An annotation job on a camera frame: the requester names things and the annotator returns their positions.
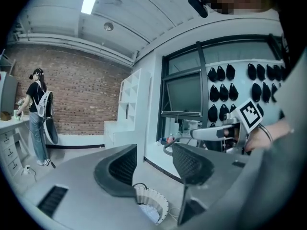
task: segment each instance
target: backpack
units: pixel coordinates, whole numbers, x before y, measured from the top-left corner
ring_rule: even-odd
[[[38,100],[39,100],[38,104],[36,104],[35,98],[33,98],[33,101],[34,101],[34,104],[35,104],[35,106],[36,106],[36,108],[37,108],[37,113],[38,113],[38,115],[39,115],[40,117],[45,118],[47,100],[48,100],[48,97],[49,97],[51,91],[46,90],[46,92],[45,92],[45,91],[42,89],[42,86],[41,86],[40,81],[38,80],[38,81],[35,81],[35,82],[37,82],[37,95],[38,95],[38,87],[41,88],[41,90],[44,92],[44,95],[42,96],[41,99],[39,99],[39,96],[38,96]]]

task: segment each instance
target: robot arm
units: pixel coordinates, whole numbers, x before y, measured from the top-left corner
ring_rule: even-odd
[[[241,148],[245,146],[251,131],[261,125],[262,120],[263,117],[255,103],[248,99],[225,115],[222,126],[194,129],[190,134],[193,139],[231,142],[233,147]],[[239,131],[238,137],[235,137],[235,129]],[[228,136],[225,135],[225,130],[229,131]]]

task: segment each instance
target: woman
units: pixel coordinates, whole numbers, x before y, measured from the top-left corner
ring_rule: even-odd
[[[30,79],[32,79],[34,82],[31,83],[30,87],[28,88],[25,101],[17,111],[17,115],[22,113],[24,108],[29,105],[30,99],[32,99],[32,105],[30,107],[30,132],[32,136],[34,151],[38,158],[37,164],[41,166],[48,166],[50,159],[48,158],[44,140],[43,118],[37,114],[37,108],[35,105],[35,103],[39,103],[39,100],[47,90],[47,86],[44,81],[44,71],[41,68],[35,69],[33,74],[30,75]]]

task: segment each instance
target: hand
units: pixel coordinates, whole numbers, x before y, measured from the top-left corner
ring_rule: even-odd
[[[255,128],[249,135],[248,142],[245,146],[246,151],[252,151],[255,148],[268,148],[271,142],[268,136],[260,128]]]

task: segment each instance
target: floor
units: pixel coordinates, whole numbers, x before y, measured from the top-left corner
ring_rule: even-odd
[[[55,166],[59,166],[61,163],[66,162],[70,159],[102,151],[104,148],[93,148],[93,149],[48,149],[50,159]],[[23,175],[19,184],[22,184],[20,193],[23,194],[29,189],[36,181],[39,181],[42,177],[47,175],[50,171],[54,170],[51,164],[49,166],[39,166],[36,163],[35,157],[26,157],[22,160],[22,165],[30,165],[32,171],[30,174]],[[176,216],[181,208],[181,202],[183,197],[183,184],[171,179],[167,175],[155,169],[153,166],[144,162],[142,165],[138,165],[134,172],[133,183],[144,183],[147,187],[152,188],[162,195],[169,202],[169,212],[173,214],[167,215],[165,220],[160,224],[161,229],[171,230],[177,226]]]

